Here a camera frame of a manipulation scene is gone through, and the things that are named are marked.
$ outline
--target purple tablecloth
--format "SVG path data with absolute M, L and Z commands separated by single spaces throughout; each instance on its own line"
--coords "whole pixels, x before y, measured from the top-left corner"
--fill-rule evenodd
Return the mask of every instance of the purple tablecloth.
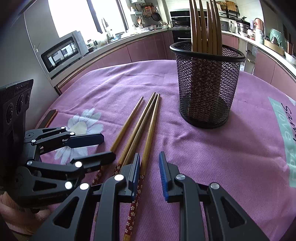
M 132 240 L 178 240 L 178 204 L 167 204 L 162 195 L 158 155 L 163 150 L 168 162 L 196 182 L 221 184 L 270 240 L 278 241 L 296 216 L 295 101 L 245 72 L 240 72 L 228 121 L 208 130 L 193 127 L 180 116 L 175 61 L 143 61 L 91 71 L 52 104 L 50 109 L 59 113 L 50 126 L 67 126 L 77 134 L 102 131 L 104 144 L 63 148 L 42 160 L 64 164 L 76 156 L 109 150 L 143 95 L 144 103 L 116 151 L 118 160 L 153 91 L 161 94 L 161 101 Z M 137 148 L 140 154 L 145 140 L 146 132 Z M 94 173 L 89 174 L 85 181 L 91 183 L 93 178 Z M 121 237 L 129 207 L 121 205 Z

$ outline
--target daisy print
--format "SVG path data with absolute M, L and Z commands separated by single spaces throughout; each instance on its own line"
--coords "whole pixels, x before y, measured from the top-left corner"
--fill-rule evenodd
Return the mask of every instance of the daisy print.
M 75 132 L 76 135 L 101 133 L 103 131 L 102 124 L 95 124 L 101 118 L 101 113 L 94 113 L 94 108 L 91 110 L 84 110 L 81 115 L 76 114 L 68 120 L 67 131 Z M 57 150 L 54 158 L 58 160 L 61 158 L 61 165 L 67 163 L 68 159 L 87 156 L 87 147 L 70 148 L 68 146 Z

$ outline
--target cutting board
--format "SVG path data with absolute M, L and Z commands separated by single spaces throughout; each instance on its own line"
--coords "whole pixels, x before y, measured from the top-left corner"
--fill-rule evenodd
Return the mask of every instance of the cutting board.
M 234 2 L 226 1 L 226 4 L 227 4 L 228 10 L 232 10 L 232 11 L 237 12 L 237 8 L 235 6 L 236 4 Z

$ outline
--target black mesh cup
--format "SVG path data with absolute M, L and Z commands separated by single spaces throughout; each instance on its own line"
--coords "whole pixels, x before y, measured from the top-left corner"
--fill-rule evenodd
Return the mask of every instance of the black mesh cup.
M 201 128 L 223 125 L 245 55 L 226 45 L 221 56 L 192 52 L 190 41 L 174 43 L 170 49 L 177 60 L 181 116 Z

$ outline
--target smartphone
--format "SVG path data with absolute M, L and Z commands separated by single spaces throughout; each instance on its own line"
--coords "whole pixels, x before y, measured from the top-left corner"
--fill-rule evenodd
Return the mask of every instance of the smartphone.
M 38 129 L 47 128 L 49 124 L 52 122 L 54 117 L 57 115 L 57 110 L 51 110 L 47 113 L 41 124 L 38 126 Z

